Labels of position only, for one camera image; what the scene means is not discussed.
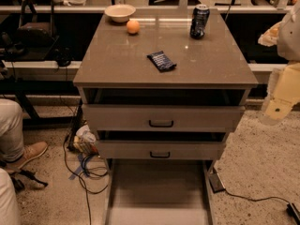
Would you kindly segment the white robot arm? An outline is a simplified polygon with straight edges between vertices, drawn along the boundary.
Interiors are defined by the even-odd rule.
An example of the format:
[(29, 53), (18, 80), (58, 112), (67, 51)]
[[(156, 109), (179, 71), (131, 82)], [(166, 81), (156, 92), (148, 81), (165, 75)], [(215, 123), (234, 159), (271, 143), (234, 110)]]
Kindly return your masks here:
[(267, 47), (276, 45), (277, 54), (288, 61), (285, 68), (275, 68), (270, 74), (267, 96), (262, 104), (260, 120), (273, 126), (300, 102), (300, 2), (264, 32), (258, 42)]

